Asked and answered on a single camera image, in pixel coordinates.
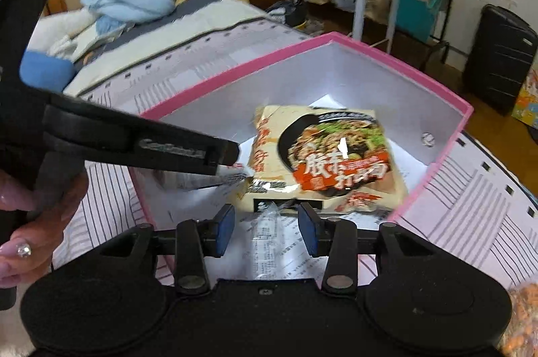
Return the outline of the left hand painted nails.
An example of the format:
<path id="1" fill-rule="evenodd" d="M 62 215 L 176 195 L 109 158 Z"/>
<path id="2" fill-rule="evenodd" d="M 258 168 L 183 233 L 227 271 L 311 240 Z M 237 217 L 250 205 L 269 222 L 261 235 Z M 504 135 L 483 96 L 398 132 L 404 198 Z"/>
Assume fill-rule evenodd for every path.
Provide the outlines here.
<path id="1" fill-rule="evenodd" d="M 1 287 L 32 283 L 47 274 L 55 249 L 87 193 L 85 171 L 74 177 L 71 187 L 52 208 L 15 230 L 1 246 Z"/>

